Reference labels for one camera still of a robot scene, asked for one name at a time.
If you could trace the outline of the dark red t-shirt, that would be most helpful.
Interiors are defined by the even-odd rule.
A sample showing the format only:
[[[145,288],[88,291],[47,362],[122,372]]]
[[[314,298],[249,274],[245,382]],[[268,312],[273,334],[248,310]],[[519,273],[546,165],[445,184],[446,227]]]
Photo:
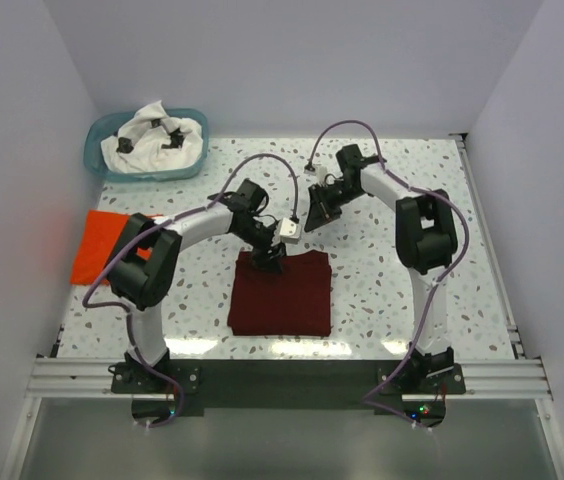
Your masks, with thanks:
[[[235,336],[331,334],[329,257],[307,251],[280,260],[282,272],[257,269],[247,252],[236,260],[227,325]]]

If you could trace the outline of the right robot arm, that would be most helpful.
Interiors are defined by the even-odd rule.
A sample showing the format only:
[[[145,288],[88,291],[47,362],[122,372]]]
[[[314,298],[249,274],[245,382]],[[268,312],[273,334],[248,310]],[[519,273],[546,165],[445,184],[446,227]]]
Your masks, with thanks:
[[[425,380],[452,372],[454,350],[447,334],[445,280],[457,265],[456,227],[448,194],[426,191],[391,180],[377,155],[365,157],[355,144],[336,153],[341,175],[329,182],[320,174],[311,185],[305,232],[321,228],[342,215],[342,207],[364,195],[372,196],[395,213],[395,248],[407,268],[414,305],[414,333],[407,353],[385,380],[364,396],[370,400],[394,384],[402,391]]]

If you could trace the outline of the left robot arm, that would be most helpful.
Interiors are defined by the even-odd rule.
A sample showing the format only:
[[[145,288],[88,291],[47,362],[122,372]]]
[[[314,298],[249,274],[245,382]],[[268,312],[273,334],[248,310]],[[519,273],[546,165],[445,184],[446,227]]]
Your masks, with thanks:
[[[235,192],[210,198],[209,207],[159,221],[134,214],[125,224],[106,265],[112,293],[127,312],[129,347],[124,361],[109,367],[115,394],[177,393],[184,377],[170,360],[163,333],[162,302],[171,288],[180,253],[202,241],[231,234],[251,247],[251,264],[259,271],[280,273],[286,246],[281,222],[266,225],[259,215],[268,194],[245,180]]]

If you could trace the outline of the white t-shirt with black print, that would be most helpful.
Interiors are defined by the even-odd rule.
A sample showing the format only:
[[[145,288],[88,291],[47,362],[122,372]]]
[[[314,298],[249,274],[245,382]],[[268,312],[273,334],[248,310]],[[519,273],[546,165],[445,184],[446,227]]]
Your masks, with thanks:
[[[203,143],[198,120],[169,114],[158,100],[137,110],[100,147],[112,173],[156,174],[193,167],[202,157]]]

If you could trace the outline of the folded orange t-shirt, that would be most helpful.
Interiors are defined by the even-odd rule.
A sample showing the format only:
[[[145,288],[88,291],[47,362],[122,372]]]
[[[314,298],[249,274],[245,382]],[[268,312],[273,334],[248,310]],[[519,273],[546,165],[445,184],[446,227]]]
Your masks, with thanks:
[[[90,210],[81,243],[73,261],[71,285],[92,284],[105,268],[109,256],[130,219],[128,214]]]

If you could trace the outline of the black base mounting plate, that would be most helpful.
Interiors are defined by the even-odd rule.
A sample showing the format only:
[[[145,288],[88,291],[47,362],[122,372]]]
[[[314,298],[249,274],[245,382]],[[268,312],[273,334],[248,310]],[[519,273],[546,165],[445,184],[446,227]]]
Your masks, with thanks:
[[[409,391],[391,384],[365,400],[397,361],[170,360],[184,377],[173,383],[177,393],[116,394],[131,396],[135,420],[156,426],[174,418],[202,416],[209,409],[373,409],[437,426],[446,414],[447,398],[467,391],[459,365]]]

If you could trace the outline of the teal plastic basket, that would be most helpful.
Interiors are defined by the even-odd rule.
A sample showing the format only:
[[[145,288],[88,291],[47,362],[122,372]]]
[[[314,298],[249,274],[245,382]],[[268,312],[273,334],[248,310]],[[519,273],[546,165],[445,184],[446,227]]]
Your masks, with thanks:
[[[189,167],[180,172],[164,172],[156,174],[116,174],[112,173],[106,166],[101,152],[100,142],[113,134],[123,123],[130,120],[134,113],[133,111],[112,113],[105,115],[98,119],[91,126],[83,152],[83,164],[85,168],[92,174],[97,175],[103,179],[111,182],[140,182],[140,181],[169,181],[188,179],[196,176],[207,157],[209,146],[209,125],[207,117],[200,111],[191,108],[165,108],[169,114],[182,115],[192,117],[198,120],[203,126],[203,153],[199,161],[193,167]]]

